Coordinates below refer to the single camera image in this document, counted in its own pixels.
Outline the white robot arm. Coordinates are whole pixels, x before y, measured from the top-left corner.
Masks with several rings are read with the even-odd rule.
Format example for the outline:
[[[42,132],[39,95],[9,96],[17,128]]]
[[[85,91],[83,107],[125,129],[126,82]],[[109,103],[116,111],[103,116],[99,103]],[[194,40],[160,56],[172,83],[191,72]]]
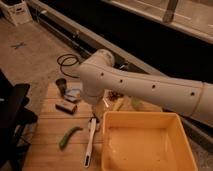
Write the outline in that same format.
[[[99,49],[77,72],[82,97],[96,105],[104,90],[140,98],[213,128],[213,84],[165,76],[127,72],[114,68],[113,54]]]

